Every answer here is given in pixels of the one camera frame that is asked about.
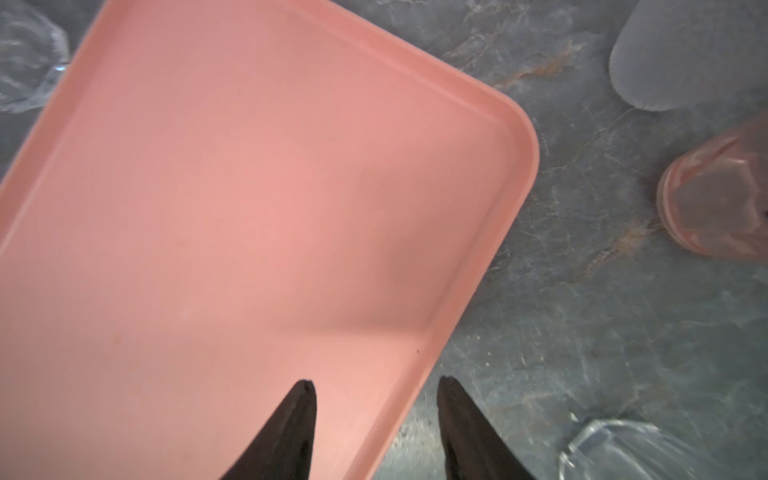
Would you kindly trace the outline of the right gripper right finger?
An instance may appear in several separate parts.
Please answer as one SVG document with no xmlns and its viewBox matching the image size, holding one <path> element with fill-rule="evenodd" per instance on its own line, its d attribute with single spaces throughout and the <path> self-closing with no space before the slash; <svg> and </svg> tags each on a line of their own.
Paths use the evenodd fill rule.
<svg viewBox="0 0 768 480">
<path fill-rule="evenodd" d="M 437 407 L 447 479 L 534 479 L 456 378 L 440 378 Z"/>
</svg>

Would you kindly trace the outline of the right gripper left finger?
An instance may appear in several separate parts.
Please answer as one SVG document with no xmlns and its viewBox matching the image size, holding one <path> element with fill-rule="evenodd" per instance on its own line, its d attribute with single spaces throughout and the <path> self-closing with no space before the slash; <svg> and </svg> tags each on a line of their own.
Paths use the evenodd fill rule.
<svg viewBox="0 0 768 480">
<path fill-rule="evenodd" d="M 223 480 L 307 480 L 317 415 L 315 387 L 297 381 Z"/>
</svg>

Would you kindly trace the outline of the clear short glass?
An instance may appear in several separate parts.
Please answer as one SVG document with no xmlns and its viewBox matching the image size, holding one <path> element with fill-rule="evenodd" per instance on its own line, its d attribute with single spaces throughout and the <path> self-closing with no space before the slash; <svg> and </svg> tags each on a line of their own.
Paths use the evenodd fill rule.
<svg viewBox="0 0 768 480">
<path fill-rule="evenodd" d="M 748 477 L 651 423 L 631 420 L 594 420 L 559 456 L 562 480 Z"/>
</svg>

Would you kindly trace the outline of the pink plastic tray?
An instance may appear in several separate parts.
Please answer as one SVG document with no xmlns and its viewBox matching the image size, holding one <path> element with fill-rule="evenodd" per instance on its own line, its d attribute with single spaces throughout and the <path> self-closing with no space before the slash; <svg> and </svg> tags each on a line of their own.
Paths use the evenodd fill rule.
<svg viewBox="0 0 768 480">
<path fill-rule="evenodd" d="M 538 165 L 332 2 L 106 3 L 1 186 L 2 477 L 217 479 L 301 379 L 372 477 Z"/>
</svg>

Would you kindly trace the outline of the pink translucent plastic cup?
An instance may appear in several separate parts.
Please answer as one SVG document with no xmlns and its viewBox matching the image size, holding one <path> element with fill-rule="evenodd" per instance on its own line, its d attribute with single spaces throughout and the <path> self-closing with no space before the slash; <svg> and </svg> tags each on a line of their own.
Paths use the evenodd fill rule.
<svg viewBox="0 0 768 480">
<path fill-rule="evenodd" d="M 661 222 L 681 247 L 767 262 L 767 113 L 674 160 L 656 192 Z"/>
</svg>

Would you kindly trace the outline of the frosted white plastic cup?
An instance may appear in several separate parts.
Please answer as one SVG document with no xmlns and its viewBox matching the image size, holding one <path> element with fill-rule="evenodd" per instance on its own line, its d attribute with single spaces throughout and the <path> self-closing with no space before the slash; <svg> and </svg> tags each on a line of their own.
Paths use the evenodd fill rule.
<svg viewBox="0 0 768 480">
<path fill-rule="evenodd" d="M 610 54 L 611 84 L 628 104 L 667 111 L 767 82 L 765 1 L 637 3 Z"/>
</svg>

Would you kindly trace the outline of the clear glass back right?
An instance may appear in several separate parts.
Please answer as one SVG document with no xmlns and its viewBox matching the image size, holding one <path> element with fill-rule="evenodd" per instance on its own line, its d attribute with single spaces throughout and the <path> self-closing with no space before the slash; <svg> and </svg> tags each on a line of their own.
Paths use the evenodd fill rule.
<svg viewBox="0 0 768 480">
<path fill-rule="evenodd" d="M 67 33 L 24 1 L 1 3 L 1 110 L 43 107 L 71 61 Z"/>
</svg>

